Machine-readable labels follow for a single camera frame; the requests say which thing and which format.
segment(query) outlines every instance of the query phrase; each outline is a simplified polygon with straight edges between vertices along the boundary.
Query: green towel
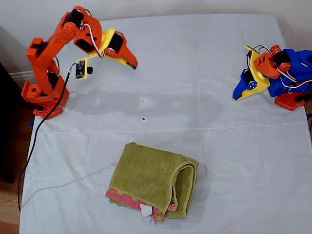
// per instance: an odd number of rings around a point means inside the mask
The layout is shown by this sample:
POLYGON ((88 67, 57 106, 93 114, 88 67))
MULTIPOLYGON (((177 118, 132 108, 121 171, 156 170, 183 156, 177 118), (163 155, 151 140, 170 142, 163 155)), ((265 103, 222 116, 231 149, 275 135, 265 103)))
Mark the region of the green towel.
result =
POLYGON ((153 207, 153 213, 185 218, 194 191, 198 161, 168 151, 127 144, 106 196, 111 202, 153 207))

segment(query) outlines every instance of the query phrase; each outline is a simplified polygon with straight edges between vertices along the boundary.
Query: dark furniture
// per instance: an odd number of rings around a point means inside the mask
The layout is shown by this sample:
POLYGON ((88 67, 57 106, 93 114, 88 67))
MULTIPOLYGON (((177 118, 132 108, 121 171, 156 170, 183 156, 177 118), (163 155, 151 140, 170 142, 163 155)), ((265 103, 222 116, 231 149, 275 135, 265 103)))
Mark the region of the dark furniture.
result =
POLYGON ((14 167, 10 165, 10 149, 8 142, 14 133, 11 131, 14 124, 14 114, 17 105, 27 107, 27 102, 21 97, 21 90, 0 63, 0 179, 14 183, 14 167))

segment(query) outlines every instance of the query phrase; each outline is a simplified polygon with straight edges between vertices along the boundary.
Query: blue robot part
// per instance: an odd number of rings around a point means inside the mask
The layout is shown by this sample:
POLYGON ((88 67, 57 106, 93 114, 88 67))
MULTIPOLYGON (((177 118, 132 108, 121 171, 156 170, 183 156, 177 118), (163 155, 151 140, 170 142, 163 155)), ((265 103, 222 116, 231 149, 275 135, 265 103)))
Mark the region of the blue robot part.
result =
MULTIPOLYGON (((289 73, 296 78, 297 82, 305 82, 307 80, 312 79, 312 51, 310 50, 302 50, 302 51, 295 51, 292 49, 284 49, 283 52, 286 52, 291 60, 291 67, 289 69, 289 73)), ((279 96, 285 92, 309 92, 312 88, 312 84, 304 84, 298 88, 295 88, 296 83, 292 82, 290 79, 281 75, 278 79, 271 79, 270 86, 268 90, 272 97, 279 96), (290 89, 284 87, 281 82, 287 86, 293 86, 294 88, 290 89)))
POLYGON ((312 79, 312 51, 295 51, 284 49, 291 60, 289 73, 294 76, 298 82, 305 82, 312 79))
POLYGON ((239 99, 242 96, 243 91, 245 91, 246 89, 252 90, 257 87, 257 85, 257 81, 254 80, 250 69, 244 69, 242 74, 240 75, 240 81, 233 91, 233 99, 239 99))
POLYGON ((270 86, 268 87, 269 93, 272 97, 279 96, 285 92, 300 92, 300 93, 305 93, 309 92, 312 88, 311 83, 306 83, 301 85, 300 87, 296 88, 296 83, 292 82, 290 79, 285 77, 284 75, 281 75, 280 78, 278 79, 271 79, 269 78, 270 81, 270 86), (283 83, 287 86, 293 86, 293 88, 286 88, 283 84, 281 79, 283 80, 283 83))

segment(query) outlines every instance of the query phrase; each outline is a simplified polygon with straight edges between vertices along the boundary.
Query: table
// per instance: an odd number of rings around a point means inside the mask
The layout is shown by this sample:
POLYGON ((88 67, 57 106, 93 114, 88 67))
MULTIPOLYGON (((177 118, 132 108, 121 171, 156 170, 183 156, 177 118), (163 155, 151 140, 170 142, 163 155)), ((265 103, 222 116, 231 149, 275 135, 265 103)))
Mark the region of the table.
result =
MULTIPOLYGON (((246 66, 243 44, 285 46, 273 16, 101 24, 124 32, 139 67, 95 58, 87 80, 71 74, 64 112, 40 128, 26 171, 21 234, 311 232, 312 149, 304 108, 276 106, 267 90, 232 99, 246 66), (154 225, 109 203, 105 191, 131 141, 200 162, 187 219, 154 225)), ((61 50, 63 77, 83 56, 73 44, 61 50)))

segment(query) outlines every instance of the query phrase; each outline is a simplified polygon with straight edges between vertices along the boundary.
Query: wooden floor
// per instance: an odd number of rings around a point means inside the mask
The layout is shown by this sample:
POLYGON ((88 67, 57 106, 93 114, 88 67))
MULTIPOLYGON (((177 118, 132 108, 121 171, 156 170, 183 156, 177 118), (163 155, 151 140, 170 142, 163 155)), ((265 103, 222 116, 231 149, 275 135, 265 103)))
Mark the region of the wooden floor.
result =
MULTIPOLYGON (((306 105, 306 112, 312 113, 312 102, 306 105)), ((15 137, 10 141, 12 149, 10 158, 14 166, 16 178, 26 162, 32 127, 29 125, 34 117, 30 110, 18 107, 16 119, 14 120, 15 137)), ((17 179, 14 184, 0 181, 0 234, 18 234, 20 213, 17 204, 17 179)))

